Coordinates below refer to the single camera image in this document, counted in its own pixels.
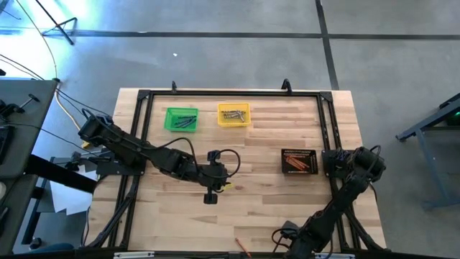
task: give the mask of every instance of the pencil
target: pencil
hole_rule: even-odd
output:
[[[246,250],[246,248],[243,246],[243,244],[240,243],[238,237],[235,237],[235,241],[238,244],[238,246],[241,247],[242,250],[247,254],[247,257],[252,258],[251,254]]]

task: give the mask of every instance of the desk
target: desk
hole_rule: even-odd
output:
[[[138,90],[120,89],[116,103],[114,121],[127,132],[132,125]],[[333,91],[333,100],[343,147],[359,147],[362,140],[351,92]],[[249,102],[252,124],[242,128],[218,126],[216,110],[217,104],[222,102]],[[198,108],[197,132],[163,129],[166,108],[170,106]],[[146,104],[141,109],[141,118],[145,109]],[[185,135],[193,142],[199,163],[206,163],[206,154],[210,150],[232,148],[241,156],[241,168],[229,179],[235,188],[219,194],[217,205],[205,205],[204,187],[164,176],[147,163],[137,194],[129,249],[240,251],[234,242],[238,237],[249,251],[271,252],[275,246],[270,239],[273,230],[286,220],[302,225],[331,199],[321,159],[318,159],[318,175],[284,176],[281,173],[281,148],[315,149],[321,154],[323,140],[318,120],[316,100],[305,97],[156,96],[148,141],[161,145]],[[138,137],[141,131],[142,121],[137,130]],[[177,142],[170,147],[190,152],[186,142]],[[233,155],[222,155],[221,161],[229,171],[236,167]],[[108,176],[96,189],[89,214],[87,243],[96,237],[114,213],[119,181],[119,176]],[[359,196],[354,208],[368,233],[378,244],[385,246],[371,189]],[[124,221],[122,218],[117,244]],[[344,224],[347,240],[351,243],[345,218]],[[334,234],[333,238],[334,250],[338,250],[338,237]]]
[[[0,99],[7,104],[20,105],[29,98],[27,94],[33,94],[40,100],[40,103],[35,102],[26,106],[24,108],[25,113],[12,114],[9,117],[10,121],[41,127],[56,85],[55,81],[0,80]],[[4,202],[4,206],[9,208],[5,229],[0,235],[0,255],[12,251],[38,179],[38,176],[23,176],[22,173],[35,145],[39,130],[33,127],[15,127],[14,139],[10,144],[4,164],[0,165],[0,181],[6,184],[7,190],[14,184],[8,196],[0,200],[0,203]]]

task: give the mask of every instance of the wooden tabletop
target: wooden tabletop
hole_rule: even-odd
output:
[[[138,88],[122,88],[116,103],[114,121],[129,132]],[[332,91],[343,148],[362,145],[350,91]],[[248,127],[223,128],[217,125],[217,104],[249,102],[252,124]],[[195,133],[169,132],[163,128],[168,107],[199,109]],[[138,137],[142,131],[146,104],[141,110]],[[324,106],[329,125],[327,106]],[[286,220],[302,225],[314,212],[331,200],[331,189],[324,176],[320,151],[323,140],[319,127],[316,100],[309,97],[251,96],[156,96],[147,140],[161,145],[177,137],[188,137],[199,163],[207,163],[210,150],[235,149],[241,156],[239,172],[229,180],[234,188],[218,195],[217,205],[205,205],[205,188],[164,176],[150,163],[141,177],[134,212],[130,250],[241,251],[235,243],[253,252],[271,252],[275,244],[271,234]],[[190,152],[187,142],[170,147]],[[285,176],[281,172],[281,148],[314,149],[318,153],[319,174]],[[221,161],[232,172],[236,157],[222,154]],[[94,193],[89,214],[92,241],[112,214],[119,187],[119,176],[103,180]],[[354,203],[356,217],[374,238],[385,246],[379,212],[369,188]],[[124,229],[121,220],[118,240]],[[349,225],[344,220],[347,240],[351,244]],[[336,232],[334,250],[339,250]]]

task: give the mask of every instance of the white paper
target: white paper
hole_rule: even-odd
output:
[[[78,172],[82,176],[96,180],[96,172],[85,173],[85,166],[78,166]],[[91,205],[93,195],[85,191],[79,191],[74,188],[64,186],[60,183],[50,182],[52,202],[55,206],[55,212],[66,209],[66,214],[71,215],[78,212],[84,212]]]

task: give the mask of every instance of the concrete floor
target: concrete floor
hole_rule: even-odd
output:
[[[42,2],[58,21],[77,16],[78,29],[319,32],[314,0]],[[40,27],[50,26],[34,1],[22,3]],[[460,33],[458,1],[324,0],[323,6],[330,33]],[[6,10],[22,20],[3,13],[0,26],[31,27],[16,2],[10,1]],[[54,77],[49,53],[36,32],[0,38],[2,54]],[[48,42],[63,90],[106,112],[113,111],[121,87],[169,87],[171,80],[179,87],[279,88],[289,78],[296,89],[331,89],[321,40],[79,37],[73,47],[60,37]],[[364,144],[382,145],[387,170],[376,188],[387,246],[403,253],[460,258],[460,207],[422,210],[420,203],[437,198],[438,192],[417,142],[394,138],[459,92],[460,42],[332,40],[331,48],[339,87],[353,93]],[[80,142],[76,128],[54,102],[44,128]],[[458,145],[447,148],[458,150]],[[34,149],[43,158],[72,151],[74,147],[45,133]],[[458,176],[449,177],[451,183],[459,181]],[[84,214],[44,215],[36,236],[47,244],[77,245],[84,220]],[[25,250],[16,245],[14,251]]]

